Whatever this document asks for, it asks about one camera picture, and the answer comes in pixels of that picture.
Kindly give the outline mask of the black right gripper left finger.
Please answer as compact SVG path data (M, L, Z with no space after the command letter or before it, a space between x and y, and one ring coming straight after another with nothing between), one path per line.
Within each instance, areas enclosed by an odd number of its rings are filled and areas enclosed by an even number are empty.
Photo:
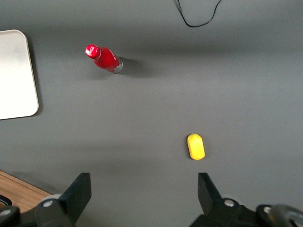
M44 198L35 208L38 227L74 227L91 198L89 173L81 173L62 194Z

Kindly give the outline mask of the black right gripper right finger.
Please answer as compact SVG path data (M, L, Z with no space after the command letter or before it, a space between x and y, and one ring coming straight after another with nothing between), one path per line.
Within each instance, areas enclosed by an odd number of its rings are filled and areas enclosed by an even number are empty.
M207 173L198 174L198 200L203 210L192 227L257 227L256 213L223 198Z

